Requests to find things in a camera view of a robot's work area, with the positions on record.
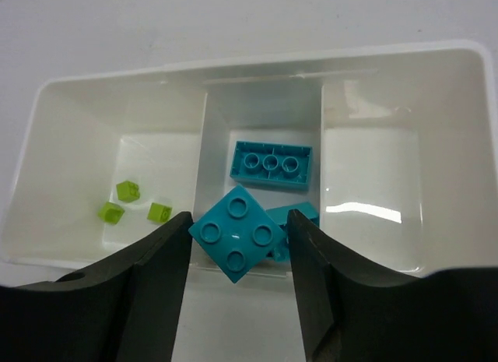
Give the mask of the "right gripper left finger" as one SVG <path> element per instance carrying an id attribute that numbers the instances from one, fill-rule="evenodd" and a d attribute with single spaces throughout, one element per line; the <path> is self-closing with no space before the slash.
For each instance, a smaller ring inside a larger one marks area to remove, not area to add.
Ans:
<path id="1" fill-rule="evenodd" d="M 168 361 L 192 238 L 188 212 L 53 282 L 1 289 L 3 361 Z"/>

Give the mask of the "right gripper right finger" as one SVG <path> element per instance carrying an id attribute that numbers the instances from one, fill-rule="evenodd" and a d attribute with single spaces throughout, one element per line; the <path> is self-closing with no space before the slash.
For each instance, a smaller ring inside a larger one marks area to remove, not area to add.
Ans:
<path id="1" fill-rule="evenodd" d="M 292 210 L 290 261 L 308 361 L 495 361 L 497 270 L 415 277 L 347 248 Z"/>

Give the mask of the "lime green lego tile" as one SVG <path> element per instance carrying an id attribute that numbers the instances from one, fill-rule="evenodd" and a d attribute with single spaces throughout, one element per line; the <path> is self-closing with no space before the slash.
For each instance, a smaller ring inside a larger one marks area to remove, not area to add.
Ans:
<path id="1" fill-rule="evenodd" d="M 105 202 L 97 213 L 98 217 L 105 223 L 116 225 L 125 213 L 125 209 L 114 202 Z"/>

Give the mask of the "lime green small lego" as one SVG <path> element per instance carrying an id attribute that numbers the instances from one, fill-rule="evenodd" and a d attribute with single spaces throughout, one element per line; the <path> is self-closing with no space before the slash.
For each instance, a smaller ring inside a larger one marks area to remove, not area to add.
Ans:
<path id="1" fill-rule="evenodd" d="M 158 224 L 166 223 L 170 219 L 171 213 L 172 213 L 171 206 L 166 206 L 157 202 L 152 202 L 149 207 L 147 220 Z"/>

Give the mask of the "lime green lego piece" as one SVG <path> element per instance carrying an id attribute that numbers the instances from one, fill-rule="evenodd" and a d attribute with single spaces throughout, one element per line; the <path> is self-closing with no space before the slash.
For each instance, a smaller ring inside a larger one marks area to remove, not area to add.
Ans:
<path id="1" fill-rule="evenodd" d="M 130 203 L 140 199 L 139 185 L 133 181 L 122 181 L 116 184 L 117 199 L 121 202 Z"/>

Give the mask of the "square teal lego brick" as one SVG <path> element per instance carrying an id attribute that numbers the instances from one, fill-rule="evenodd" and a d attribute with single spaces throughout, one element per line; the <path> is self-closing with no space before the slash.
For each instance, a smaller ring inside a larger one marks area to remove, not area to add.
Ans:
<path id="1" fill-rule="evenodd" d="M 249 191 L 238 185 L 188 230 L 232 283 L 286 238 Z"/>

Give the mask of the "long teal lego brick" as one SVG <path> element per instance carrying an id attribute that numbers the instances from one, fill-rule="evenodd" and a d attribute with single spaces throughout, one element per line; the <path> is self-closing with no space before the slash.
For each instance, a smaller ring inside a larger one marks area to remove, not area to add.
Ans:
<path id="1" fill-rule="evenodd" d="M 238 141 L 230 177 L 242 184 L 306 191 L 312 164 L 310 146 Z"/>

